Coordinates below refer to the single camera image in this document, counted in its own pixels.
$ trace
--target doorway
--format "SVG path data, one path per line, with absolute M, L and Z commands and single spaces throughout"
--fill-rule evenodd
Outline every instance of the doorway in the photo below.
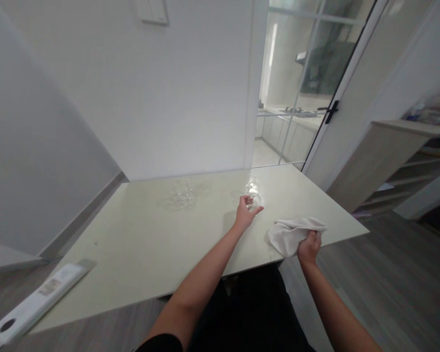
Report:
M 269 1 L 253 168 L 293 164 L 302 170 L 337 108 L 344 75 L 355 68 L 357 43 L 363 51 L 369 38 L 362 32 L 376 2 Z

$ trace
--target white cloth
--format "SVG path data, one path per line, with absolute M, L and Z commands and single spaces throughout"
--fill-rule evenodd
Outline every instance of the white cloth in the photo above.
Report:
M 274 226 L 269 229 L 269 240 L 280 254 L 289 258 L 295 255 L 298 244 L 308 237 L 310 230 L 315 230 L 321 236 L 327 229 L 315 218 L 275 220 Z

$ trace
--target white table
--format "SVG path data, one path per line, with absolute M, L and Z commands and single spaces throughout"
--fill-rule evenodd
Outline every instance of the white table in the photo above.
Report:
M 191 184 L 207 192 L 189 211 L 166 206 L 175 182 L 186 178 L 125 183 L 54 271 L 82 258 L 97 261 L 96 268 L 32 332 L 175 291 L 233 224 L 249 173 L 260 184 L 265 209 L 240 239 L 224 275 L 283 259 L 267 239 L 275 219 L 320 219 L 329 227 L 323 245 L 368 232 L 293 165 L 192 176 Z

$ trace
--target hand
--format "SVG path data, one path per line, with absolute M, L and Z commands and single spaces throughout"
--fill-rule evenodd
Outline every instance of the hand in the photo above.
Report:
M 251 223 L 254 220 L 254 217 L 258 215 L 264 207 L 258 207 L 254 209 L 253 211 L 249 211 L 247 205 L 252 204 L 252 199 L 250 196 L 241 196 L 240 197 L 240 204 L 238 205 L 238 208 L 236 210 L 236 220 L 233 225 L 233 227 L 237 228 L 238 230 L 243 233 L 246 231 L 246 229 L 251 225 Z
M 316 231 L 308 232 L 307 239 L 302 241 L 297 249 L 300 264 L 316 265 L 319 248 L 321 248 L 321 236 L 318 236 Z

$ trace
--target wooden floor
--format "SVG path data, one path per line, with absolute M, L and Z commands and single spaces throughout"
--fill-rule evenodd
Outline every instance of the wooden floor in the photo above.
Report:
M 440 238 L 394 213 L 366 221 L 370 234 L 321 249 L 318 265 L 384 351 L 440 351 Z M 0 319 L 55 264 L 0 275 Z M 280 271 L 310 344 L 332 351 L 296 258 Z M 138 347 L 159 300 L 29 335 L 2 351 L 122 351 Z

